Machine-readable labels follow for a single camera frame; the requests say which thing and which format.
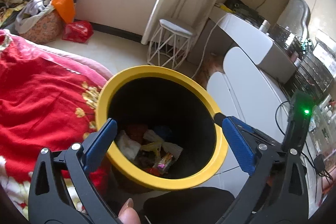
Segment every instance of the white stool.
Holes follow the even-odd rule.
[[[151,61],[157,55],[158,66],[164,67],[172,61],[171,68],[176,70],[188,56],[192,45],[192,38],[196,36],[196,31],[188,24],[177,19],[164,18],[160,19],[159,22],[160,26],[150,40],[147,63],[154,65]],[[154,39],[159,34],[159,41],[156,43]],[[163,36],[169,37],[162,42]],[[168,60],[165,58],[163,61],[162,58],[160,59],[160,55],[167,56]]]

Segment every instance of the tile floor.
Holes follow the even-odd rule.
[[[148,46],[97,31],[87,43],[75,43],[58,39],[47,45],[91,58],[104,65],[113,74],[129,67],[147,64]],[[196,65],[185,61],[179,71],[191,77],[196,68]],[[223,166],[213,177],[200,186],[217,187],[229,190],[234,196],[237,196],[247,178],[248,175],[243,173],[240,167],[238,167],[238,163],[235,160],[231,149],[229,149]],[[165,192],[161,191],[152,191],[145,194],[130,195],[122,190],[114,190],[114,196],[120,203],[125,202],[127,198],[131,196],[134,200],[136,210],[142,208],[146,199],[164,193]]]

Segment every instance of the white cable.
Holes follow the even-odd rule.
[[[205,49],[206,49],[206,47],[207,47],[207,45],[208,45],[209,38],[210,38],[210,36],[211,36],[213,30],[214,30],[214,29],[216,28],[216,26],[222,21],[222,19],[223,19],[224,17],[226,17],[226,14],[225,14],[224,16],[222,16],[222,17],[220,18],[220,20],[218,20],[218,21],[216,22],[215,26],[211,29],[211,31],[210,31],[210,33],[209,33],[209,36],[208,36],[208,38],[207,38],[207,41],[205,42],[205,45],[204,45],[204,48],[203,48],[203,54],[202,54],[201,61],[199,62],[198,68],[197,68],[197,70],[195,71],[193,77],[191,77],[191,79],[194,79],[194,77],[196,76],[197,72],[199,71],[199,69],[200,69],[200,67],[201,67],[201,65],[202,65],[202,62],[203,62],[203,59],[204,59],[204,55],[205,55]]]

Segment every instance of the trash can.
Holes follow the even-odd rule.
[[[127,124],[164,124],[183,148],[169,169],[170,178],[141,170],[120,152],[115,142],[107,157],[128,179],[147,188],[172,191],[197,186],[221,167],[228,144],[213,116],[220,112],[200,85],[177,71],[157,66],[138,66],[114,75],[100,92],[96,123],[110,117],[118,128]]]

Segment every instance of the red plastic bag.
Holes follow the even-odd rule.
[[[93,35],[93,28],[90,22],[82,20],[67,24],[62,39],[85,43],[91,35]]]

